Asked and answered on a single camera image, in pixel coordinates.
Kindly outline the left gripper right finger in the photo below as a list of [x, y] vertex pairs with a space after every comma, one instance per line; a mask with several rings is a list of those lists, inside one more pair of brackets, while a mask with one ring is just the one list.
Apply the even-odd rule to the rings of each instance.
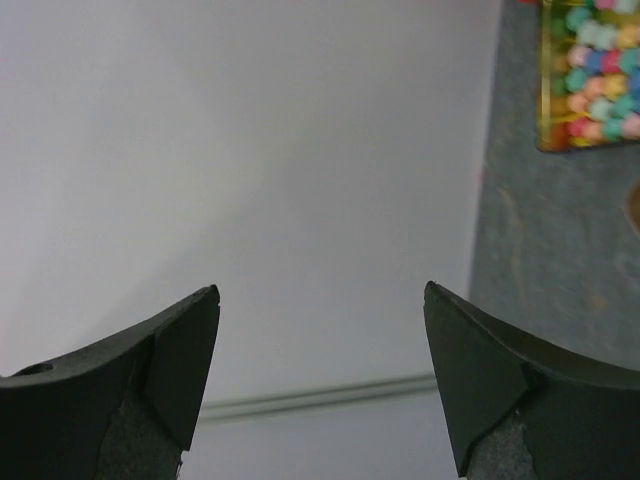
[[556, 346], [435, 282], [424, 321], [459, 477], [638, 478], [638, 371]]

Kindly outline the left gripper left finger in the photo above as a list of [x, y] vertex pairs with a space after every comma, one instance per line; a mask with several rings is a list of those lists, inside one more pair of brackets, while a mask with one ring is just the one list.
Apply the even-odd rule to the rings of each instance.
[[1, 379], [4, 479], [175, 479], [220, 317], [216, 286]]

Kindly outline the brown tin of popsicle candies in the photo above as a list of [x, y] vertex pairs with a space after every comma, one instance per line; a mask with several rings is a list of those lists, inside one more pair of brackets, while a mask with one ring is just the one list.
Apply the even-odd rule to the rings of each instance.
[[639, 232], [640, 230], [640, 182], [637, 181], [629, 190], [624, 207], [626, 218], [630, 225]]

